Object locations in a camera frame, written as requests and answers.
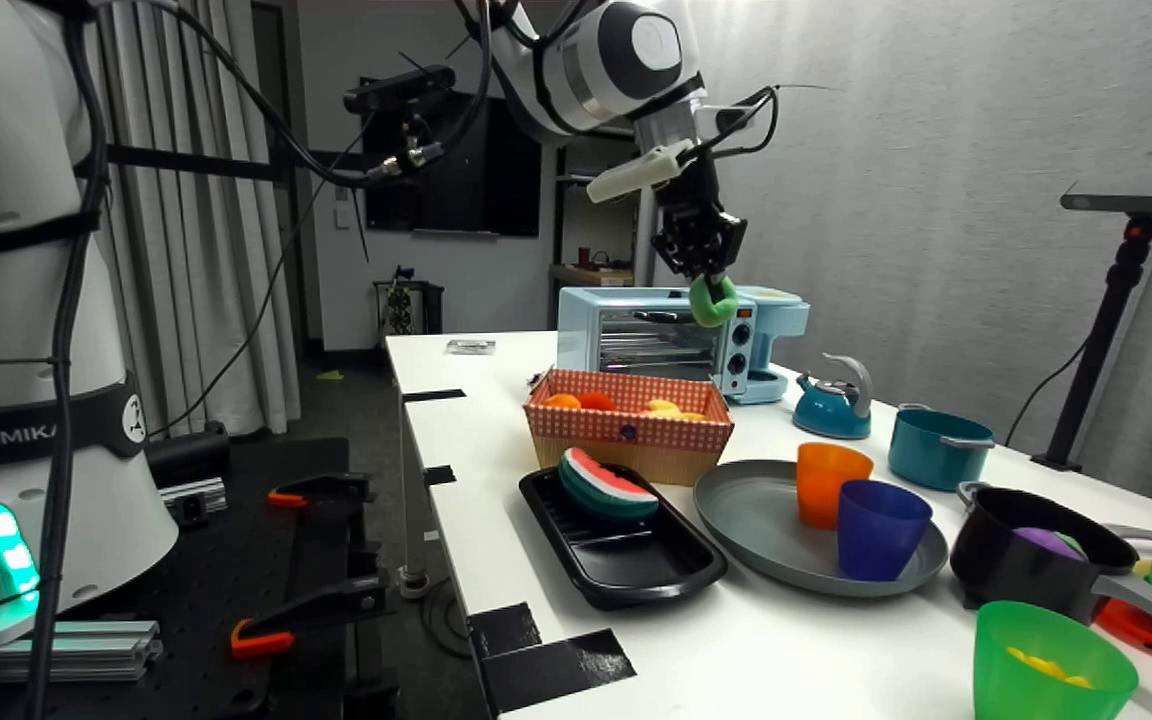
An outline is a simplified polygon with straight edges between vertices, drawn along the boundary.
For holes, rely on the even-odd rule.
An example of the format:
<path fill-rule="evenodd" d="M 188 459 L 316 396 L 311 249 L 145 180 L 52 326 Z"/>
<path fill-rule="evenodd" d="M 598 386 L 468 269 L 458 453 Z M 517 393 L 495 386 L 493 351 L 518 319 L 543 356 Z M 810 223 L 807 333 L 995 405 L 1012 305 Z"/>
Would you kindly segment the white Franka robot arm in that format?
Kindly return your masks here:
<path fill-rule="evenodd" d="M 704 96 L 682 0 L 455 0 L 485 66 L 546 141 L 624 125 L 639 153 L 586 183 L 652 187 L 658 261 L 716 288 L 739 249 L 710 161 L 737 128 Z M 0 643 L 114 591 L 174 543 L 141 432 L 99 236 L 106 141 L 84 53 L 93 0 L 0 0 Z"/>

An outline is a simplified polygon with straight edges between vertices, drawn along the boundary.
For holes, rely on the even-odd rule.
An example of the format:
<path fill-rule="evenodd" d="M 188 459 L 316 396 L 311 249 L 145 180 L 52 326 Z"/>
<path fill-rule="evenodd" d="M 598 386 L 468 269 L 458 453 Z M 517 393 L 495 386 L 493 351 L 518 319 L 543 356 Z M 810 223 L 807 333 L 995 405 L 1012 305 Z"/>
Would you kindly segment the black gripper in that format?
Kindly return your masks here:
<path fill-rule="evenodd" d="M 654 256 L 695 278 L 723 276 L 745 243 L 746 223 L 718 202 L 716 161 L 701 153 L 672 183 L 654 191 Z"/>

